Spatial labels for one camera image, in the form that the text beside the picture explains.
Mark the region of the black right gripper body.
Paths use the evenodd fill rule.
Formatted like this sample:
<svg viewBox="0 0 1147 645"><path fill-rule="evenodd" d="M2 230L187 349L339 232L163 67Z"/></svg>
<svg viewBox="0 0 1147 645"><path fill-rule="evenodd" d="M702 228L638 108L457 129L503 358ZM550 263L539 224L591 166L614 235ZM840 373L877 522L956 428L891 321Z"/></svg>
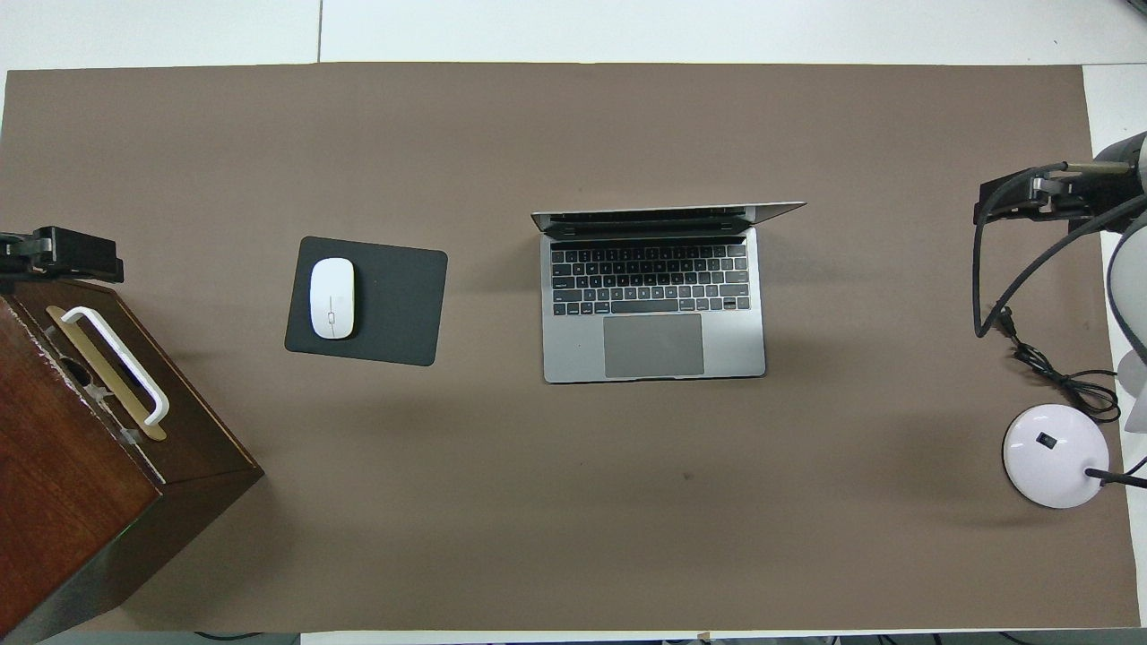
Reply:
<svg viewBox="0 0 1147 645"><path fill-rule="evenodd" d="M1036 223L1056 223L1066 233L1082 226L1139 196L1139 173L1066 173L1053 172L1035 181L1037 209L1030 217Z"/></svg>

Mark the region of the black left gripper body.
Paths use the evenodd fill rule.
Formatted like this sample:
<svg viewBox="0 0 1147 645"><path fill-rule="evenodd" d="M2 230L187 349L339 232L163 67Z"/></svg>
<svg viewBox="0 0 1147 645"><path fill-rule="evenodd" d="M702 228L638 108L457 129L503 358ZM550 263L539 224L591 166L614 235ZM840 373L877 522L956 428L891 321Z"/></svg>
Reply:
<svg viewBox="0 0 1147 645"><path fill-rule="evenodd" d="M31 272L37 254L41 252L41 240L32 234L1 233L1 271Z"/></svg>

